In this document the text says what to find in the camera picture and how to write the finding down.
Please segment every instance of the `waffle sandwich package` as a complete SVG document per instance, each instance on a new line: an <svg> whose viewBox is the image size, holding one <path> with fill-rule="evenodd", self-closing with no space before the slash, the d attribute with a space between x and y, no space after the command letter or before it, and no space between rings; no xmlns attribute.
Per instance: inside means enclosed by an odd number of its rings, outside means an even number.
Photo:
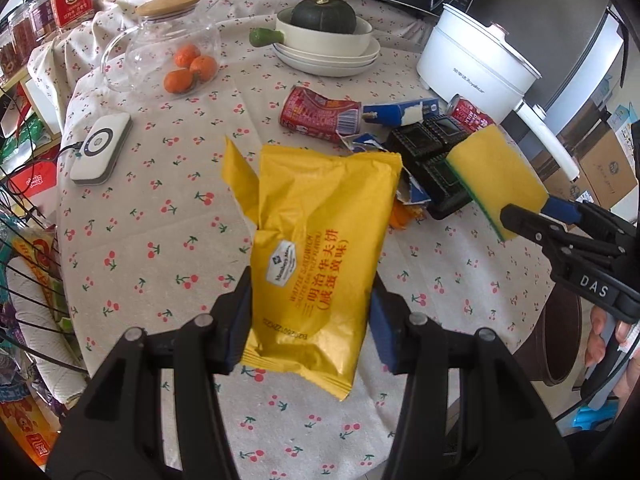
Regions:
<svg viewBox="0 0 640 480"><path fill-rule="evenodd" d="M257 226L244 364L347 396L401 169L395 153L265 146L258 177L227 139L223 178Z"/></svg>

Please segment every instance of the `teapot handle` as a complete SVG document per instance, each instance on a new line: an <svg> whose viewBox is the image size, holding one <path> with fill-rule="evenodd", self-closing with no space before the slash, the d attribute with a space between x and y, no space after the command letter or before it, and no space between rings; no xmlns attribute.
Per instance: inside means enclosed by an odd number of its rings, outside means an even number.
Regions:
<svg viewBox="0 0 640 480"><path fill-rule="evenodd" d="M109 78L107 77L107 72L106 72L107 60L108 60L109 54L113 50L113 47L115 47L116 44L122 38L124 38L126 35L131 34L132 32L134 32L136 30L138 30L138 25L134 25L133 27L129 27L127 30L125 30L124 32L121 32L115 38L113 38L110 41L110 43L107 45L107 48L104 49L104 53L102 54L102 59L100 60L100 73L102 74L102 78L104 79L104 82L107 84L107 86L111 90L114 90L116 92L131 92L133 90L133 85L132 84L122 84L122 83L114 84L111 81L109 81Z"/></svg>

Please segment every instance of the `glass teapot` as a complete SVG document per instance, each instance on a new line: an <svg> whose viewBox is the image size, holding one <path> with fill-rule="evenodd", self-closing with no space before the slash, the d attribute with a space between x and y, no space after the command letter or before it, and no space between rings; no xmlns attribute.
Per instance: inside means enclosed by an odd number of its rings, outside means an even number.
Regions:
<svg viewBox="0 0 640 480"><path fill-rule="evenodd" d="M117 35L100 62L106 85L117 92L170 100L210 84L220 66L220 32L196 6L200 0L152 0L139 6L140 24ZM123 62L108 60L125 36L133 34ZM114 68L124 80L110 79Z"/></svg>

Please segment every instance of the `yellow sponge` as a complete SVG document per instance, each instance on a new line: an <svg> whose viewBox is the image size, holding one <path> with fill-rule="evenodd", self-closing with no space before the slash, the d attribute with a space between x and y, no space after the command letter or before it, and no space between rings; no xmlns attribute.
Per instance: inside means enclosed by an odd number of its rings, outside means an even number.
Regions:
<svg viewBox="0 0 640 480"><path fill-rule="evenodd" d="M517 236L500 222L504 206L515 204L540 213L549 198L533 169L507 144L494 124L454 146L447 163L502 241Z"/></svg>

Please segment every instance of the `wooden lid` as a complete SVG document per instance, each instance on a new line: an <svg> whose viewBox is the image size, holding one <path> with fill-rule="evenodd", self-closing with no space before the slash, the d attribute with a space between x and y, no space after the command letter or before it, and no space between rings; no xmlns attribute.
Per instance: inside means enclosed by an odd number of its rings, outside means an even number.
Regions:
<svg viewBox="0 0 640 480"><path fill-rule="evenodd" d="M197 4L200 0L151 0L140 5L136 9L136 14L142 18L152 18L164 14L172 14L188 9Z"/></svg>

